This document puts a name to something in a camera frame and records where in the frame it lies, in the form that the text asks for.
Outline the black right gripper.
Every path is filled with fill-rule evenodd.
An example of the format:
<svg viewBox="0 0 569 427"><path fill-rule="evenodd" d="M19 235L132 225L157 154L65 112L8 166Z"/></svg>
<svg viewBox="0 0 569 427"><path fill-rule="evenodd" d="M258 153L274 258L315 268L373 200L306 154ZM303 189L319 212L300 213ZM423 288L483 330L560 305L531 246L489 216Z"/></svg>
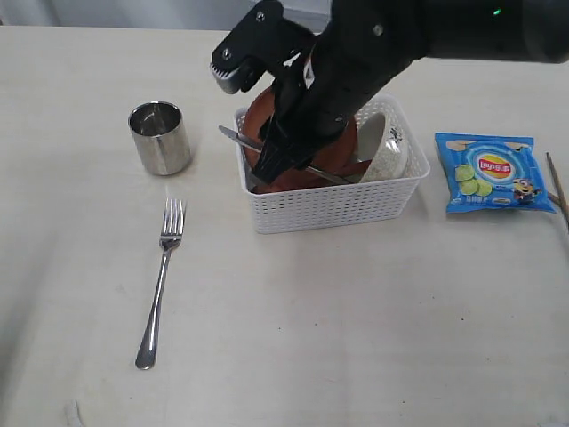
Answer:
<svg viewBox="0 0 569 427"><path fill-rule="evenodd" d="M264 140L253 174L272 183L306 167L337 141L360 108L360 65L339 44L315 44L274 84L272 117L259 130Z"/></svg>

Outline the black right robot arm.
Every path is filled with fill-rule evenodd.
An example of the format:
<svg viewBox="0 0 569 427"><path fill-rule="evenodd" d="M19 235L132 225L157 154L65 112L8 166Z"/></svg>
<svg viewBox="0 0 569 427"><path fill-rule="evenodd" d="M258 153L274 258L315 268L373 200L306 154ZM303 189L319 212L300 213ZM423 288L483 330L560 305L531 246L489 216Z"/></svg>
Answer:
<svg viewBox="0 0 569 427"><path fill-rule="evenodd" d="M253 168L271 183L305 167L414 61L568 59L565 1L335 1L325 30L274 85Z"/></svg>

